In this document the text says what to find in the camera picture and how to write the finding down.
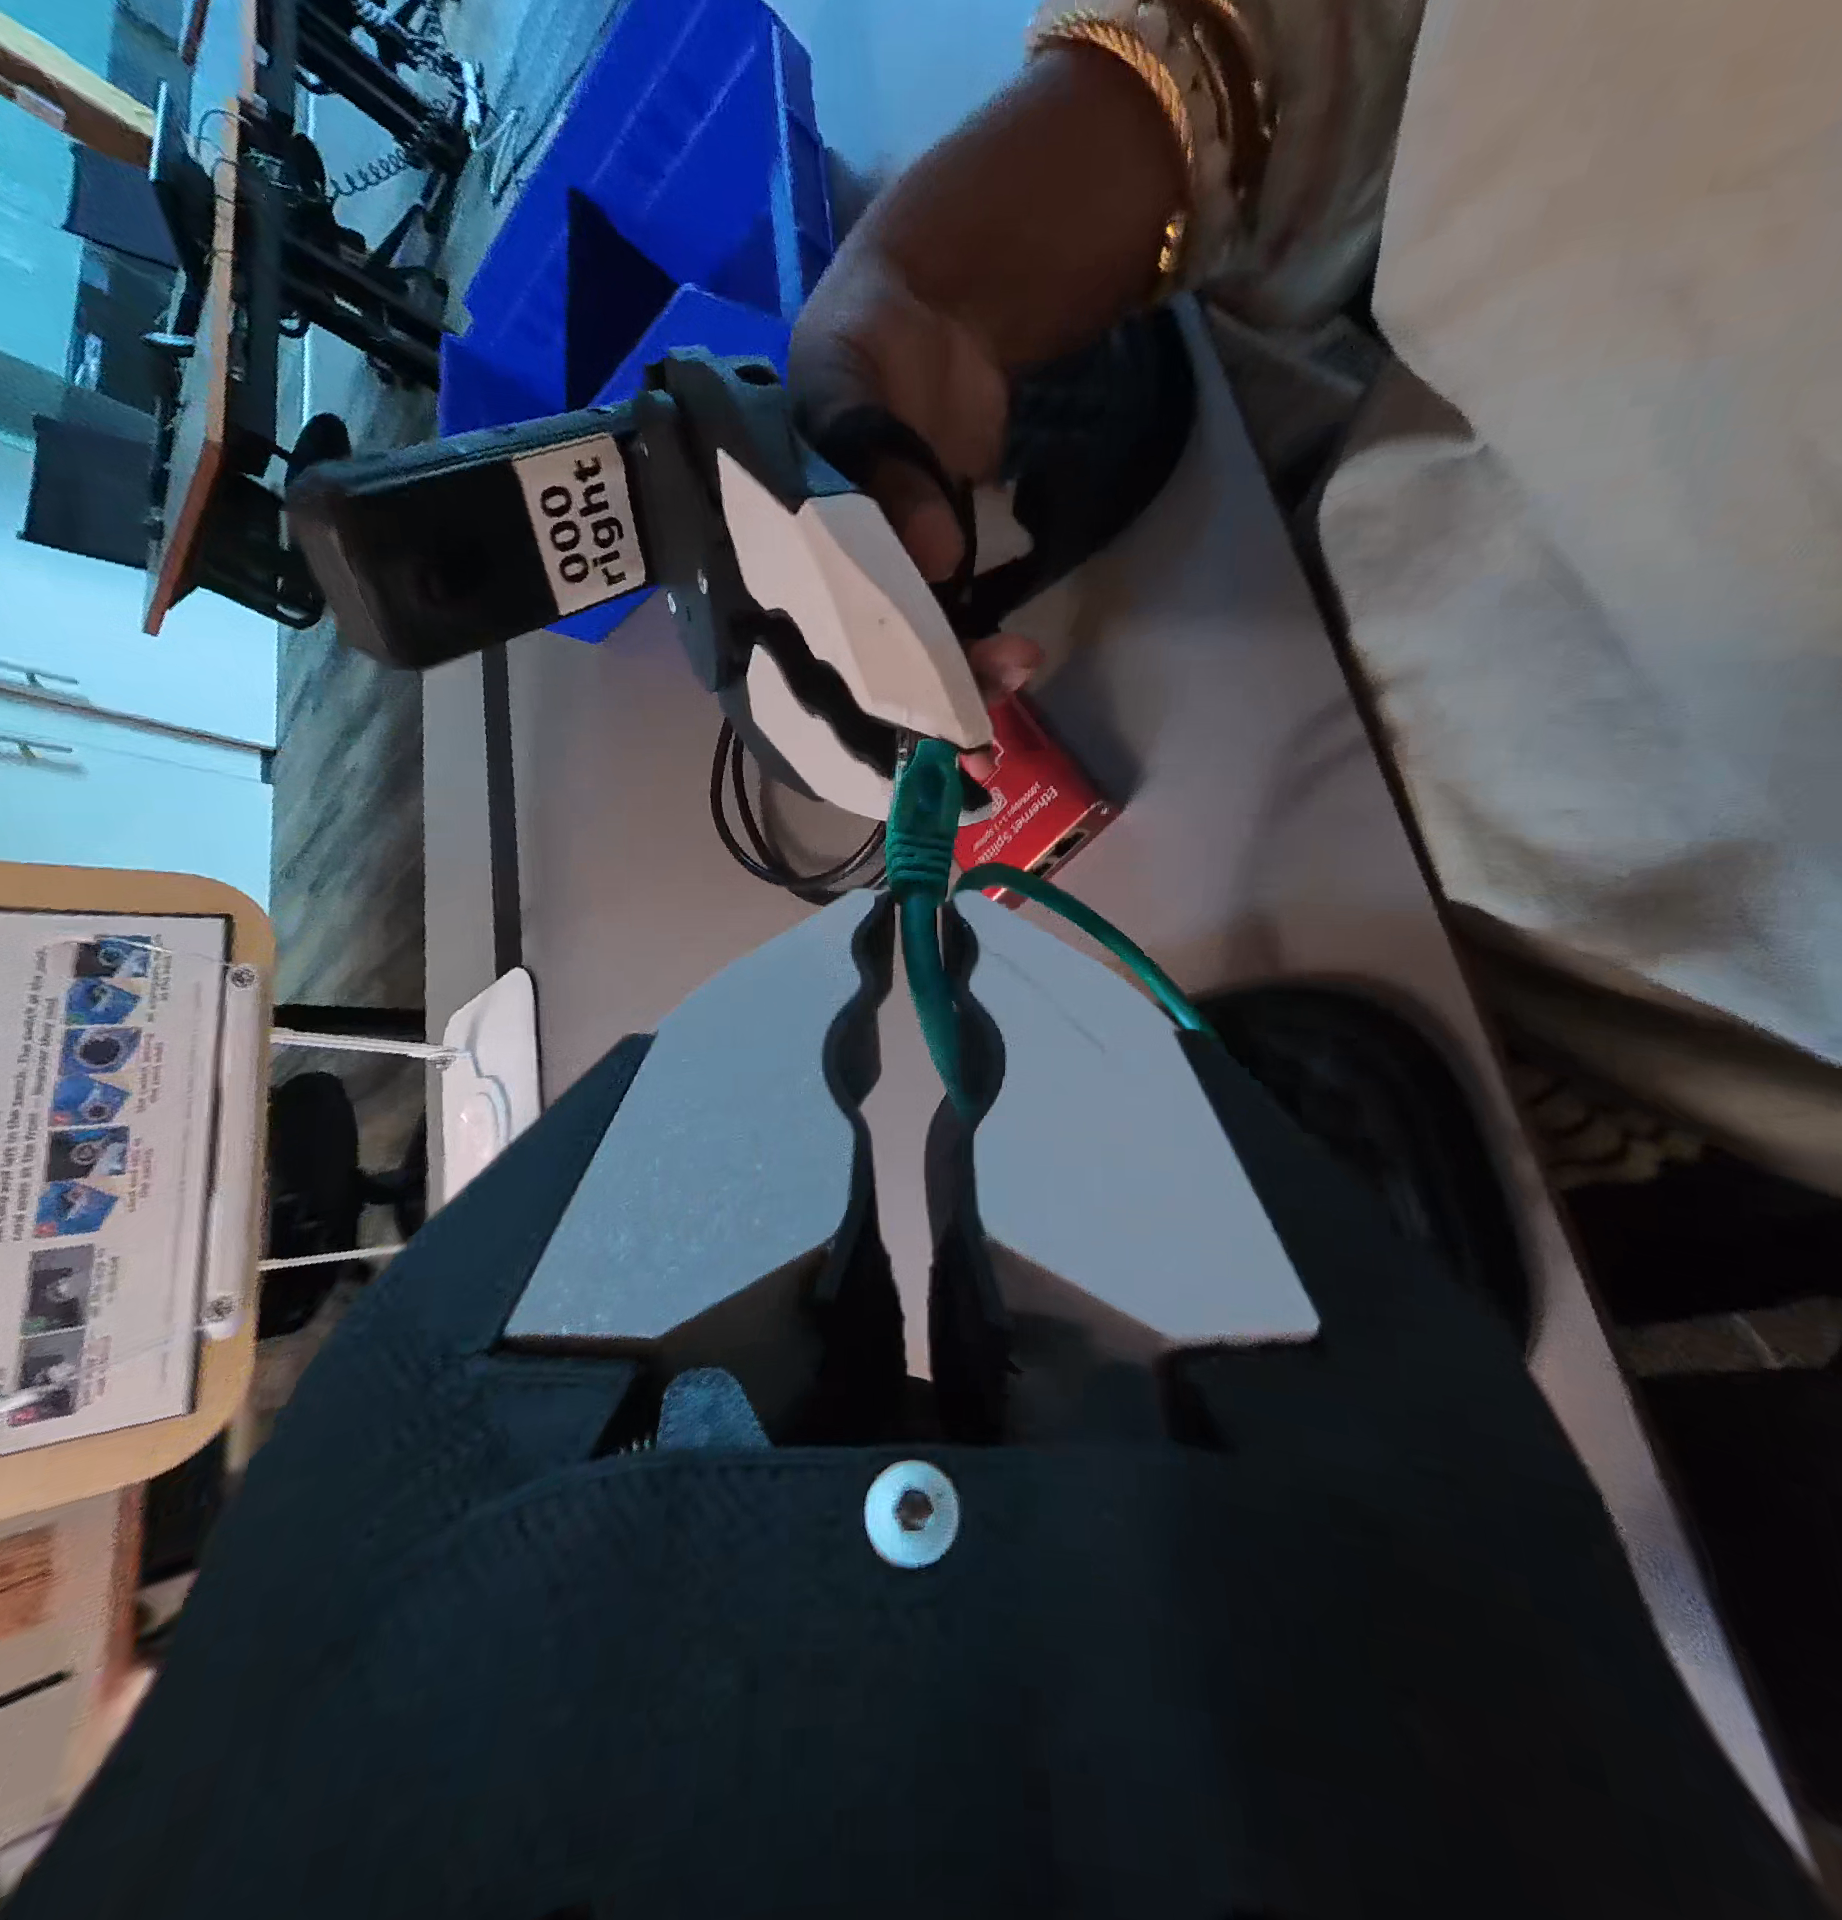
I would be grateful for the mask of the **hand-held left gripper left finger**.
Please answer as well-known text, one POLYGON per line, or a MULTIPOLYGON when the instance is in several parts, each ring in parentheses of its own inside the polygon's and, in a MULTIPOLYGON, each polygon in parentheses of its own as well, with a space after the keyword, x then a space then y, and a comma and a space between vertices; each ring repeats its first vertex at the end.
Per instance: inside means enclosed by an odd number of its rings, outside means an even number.
POLYGON ((883 1003, 874 895, 698 987, 654 1030, 503 1339, 677 1357, 694 1337, 797 1307, 883 1322, 863 1117, 883 1003))

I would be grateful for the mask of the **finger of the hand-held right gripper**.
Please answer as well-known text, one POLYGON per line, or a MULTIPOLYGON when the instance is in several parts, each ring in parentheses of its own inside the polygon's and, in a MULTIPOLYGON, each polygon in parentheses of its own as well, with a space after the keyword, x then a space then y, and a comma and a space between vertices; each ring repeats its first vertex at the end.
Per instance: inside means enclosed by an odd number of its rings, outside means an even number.
POLYGON ((729 450, 718 480, 747 597, 794 627, 855 708, 901 733, 988 751, 961 642, 878 503, 851 492, 788 508, 729 450))
POLYGON ((724 721, 765 769, 866 821, 892 810, 909 706, 839 628, 724 628, 724 721))

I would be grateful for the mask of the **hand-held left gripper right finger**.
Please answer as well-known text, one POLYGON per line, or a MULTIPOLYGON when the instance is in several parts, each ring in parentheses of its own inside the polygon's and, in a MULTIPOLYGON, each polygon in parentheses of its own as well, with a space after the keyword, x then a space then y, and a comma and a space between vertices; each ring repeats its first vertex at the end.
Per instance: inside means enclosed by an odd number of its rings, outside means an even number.
POLYGON ((1134 1357, 1314 1342, 1317 1307, 1176 1023, 984 897, 954 905, 950 938, 975 1113, 935 1117, 930 1216, 986 1303, 1134 1357))

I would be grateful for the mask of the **red ethernet splitter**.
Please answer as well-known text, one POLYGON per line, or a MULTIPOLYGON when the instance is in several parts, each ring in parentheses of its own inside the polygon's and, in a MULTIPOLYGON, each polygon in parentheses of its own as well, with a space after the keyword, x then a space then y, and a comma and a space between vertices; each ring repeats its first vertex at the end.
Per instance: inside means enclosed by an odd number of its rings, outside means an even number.
POLYGON ((981 781, 986 810, 965 818, 956 869, 1009 866, 1055 877, 1119 817, 1076 755, 1022 695, 988 710, 991 769, 981 781))

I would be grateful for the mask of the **blue plastic bin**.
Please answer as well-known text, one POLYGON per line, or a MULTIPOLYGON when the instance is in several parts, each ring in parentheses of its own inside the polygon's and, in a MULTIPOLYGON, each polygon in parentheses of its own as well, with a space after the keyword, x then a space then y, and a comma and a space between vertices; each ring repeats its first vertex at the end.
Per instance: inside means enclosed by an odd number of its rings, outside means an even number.
POLYGON ((575 80, 443 342, 440 436, 572 412, 563 400, 566 196, 593 198, 679 282, 592 405, 698 348, 786 371, 790 327, 833 250, 812 64, 758 2, 625 5, 575 80))

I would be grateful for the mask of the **person's right hand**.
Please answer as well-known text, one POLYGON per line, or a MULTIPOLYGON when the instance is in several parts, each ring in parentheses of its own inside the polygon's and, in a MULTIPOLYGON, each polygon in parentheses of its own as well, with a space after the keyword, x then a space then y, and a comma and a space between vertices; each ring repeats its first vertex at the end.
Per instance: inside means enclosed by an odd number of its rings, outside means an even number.
POLYGON ((1013 378, 1153 297, 1185 180, 1175 127, 1134 68, 1095 46, 1030 56, 839 244, 790 343, 808 425, 881 409, 951 480, 994 482, 1013 378))

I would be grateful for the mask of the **wooden edged desk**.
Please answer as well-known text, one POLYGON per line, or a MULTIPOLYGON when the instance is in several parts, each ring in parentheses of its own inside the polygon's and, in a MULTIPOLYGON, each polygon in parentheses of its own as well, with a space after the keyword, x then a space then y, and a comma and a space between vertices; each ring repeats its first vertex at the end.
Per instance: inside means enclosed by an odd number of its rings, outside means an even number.
POLYGON ((438 244, 484 127, 484 76, 442 5, 189 5, 189 56, 225 87, 189 117, 168 89, 149 182, 176 289, 149 346, 165 361, 149 482, 149 601, 160 632, 197 592, 306 631, 323 595, 285 494, 348 428, 285 443, 284 350, 315 332, 393 389, 440 391, 452 289, 438 244))

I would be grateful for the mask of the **black bin divider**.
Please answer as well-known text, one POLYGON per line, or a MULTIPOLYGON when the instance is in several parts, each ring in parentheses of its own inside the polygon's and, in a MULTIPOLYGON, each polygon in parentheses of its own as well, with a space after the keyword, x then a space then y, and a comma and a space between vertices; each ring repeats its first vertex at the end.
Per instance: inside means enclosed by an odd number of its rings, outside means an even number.
POLYGON ((679 289, 588 194, 566 196, 563 400, 588 408, 679 289))

